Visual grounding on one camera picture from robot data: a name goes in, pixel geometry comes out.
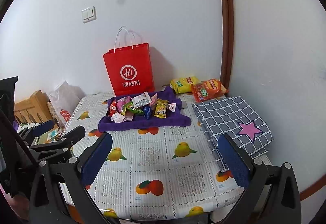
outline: blue plaid cloth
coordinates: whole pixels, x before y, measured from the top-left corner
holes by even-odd
[[[199,102],[193,104],[192,107],[209,139],[212,153],[222,172],[228,170],[228,166],[218,151],[218,138],[221,134],[229,134],[238,147],[246,150],[252,158],[268,152],[265,146],[273,140],[271,131],[261,117],[240,96]],[[254,120],[255,126],[262,131],[255,135],[254,142],[248,135],[238,134],[241,131],[238,122],[248,124],[252,120]]]

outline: screw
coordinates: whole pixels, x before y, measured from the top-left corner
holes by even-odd
[[[74,163],[76,163],[76,161],[77,161],[77,158],[76,158],[76,157],[71,157],[71,158],[69,159],[69,163],[70,163],[70,164],[74,164]]]
[[[261,161],[261,159],[254,159],[254,163],[257,165],[261,165],[263,162]]]
[[[291,164],[288,163],[288,162],[284,163],[284,167],[287,168],[287,169],[291,169],[292,168]]]
[[[41,160],[40,163],[39,163],[40,167],[45,166],[45,164],[46,164],[46,161],[45,160]]]

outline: light switch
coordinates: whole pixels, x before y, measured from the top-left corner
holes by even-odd
[[[83,17],[83,21],[84,20],[87,20],[87,18],[88,18],[88,15],[87,15],[87,10],[85,10],[85,11],[82,11],[82,17]]]
[[[93,17],[93,10],[92,10],[92,9],[89,9],[89,10],[87,11],[87,17],[88,17],[88,18]]]
[[[93,21],[96,19],[95,7],[86,8],[81,11],[83,23]]]

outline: fruit print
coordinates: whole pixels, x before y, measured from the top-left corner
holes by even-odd
[[[147,134],[147,133],[151,133],[152,135],[156,135],[159,132],[159,128],[158,127],[150,127],[150,128],[141,128],[138,129],[138,134]]]
[[[115,213],[115,211],[112,208],[107,208],[106,210],[108,210],[108,211],[105,211],[103,213],[103,215],[105,217],[115,217],[115,218],[118,218],[117,214]]]
[[[97,136],[99,138],[102,134],[102,132],[95,128],[88,133],[88,136]]]
[[[77,120],[79,120],[79,119],[84,120],[86,118],[90,118],[88,115],[88,111],[83,112]]]
[[[219,172],[216,174],[216,180],[217,180],[219,183],[226,181],[229,177],[233,178],[233,175],[232,175],[232,173],[231,173],[230,170],[227,170],[227,171],[225,171],[225,172],[220,172],[220,171],[219,171]]]
[[[140,195],[148,194],[151,192],[153,195],[160,196],[164,192],[163,183],[160,180],[143,181],[136,186],[136,193]]]
[[[186,157],[190,153],[197,153],[197,151],[190,149],[188,143],[180,142],[177,145],[177,148],[174,150],[174,155],[173,155],[172,159],[174,159],[176,157]]]
[[[118,160],[126,160],[125,156],[122,155],[122,150],[119,147],[115,147],[106,158],[106,161],[118,161]]]
[[[194,206],[192,209],[189,210],[189,213],[185,216],[196,216],[203,214],[204,210],[201,206]]]

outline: yellow chip bag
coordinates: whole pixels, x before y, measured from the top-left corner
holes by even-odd
[[[158,118],[166,118],[166,107],[169,101],[157,99],[154,116]]]
[[[171,86],[174,89],[175,93],[186,93],[191,92],[190,85],[196,85],[199,83],[199,80],[196,77],[190,78],[180,78],[171,80]]]

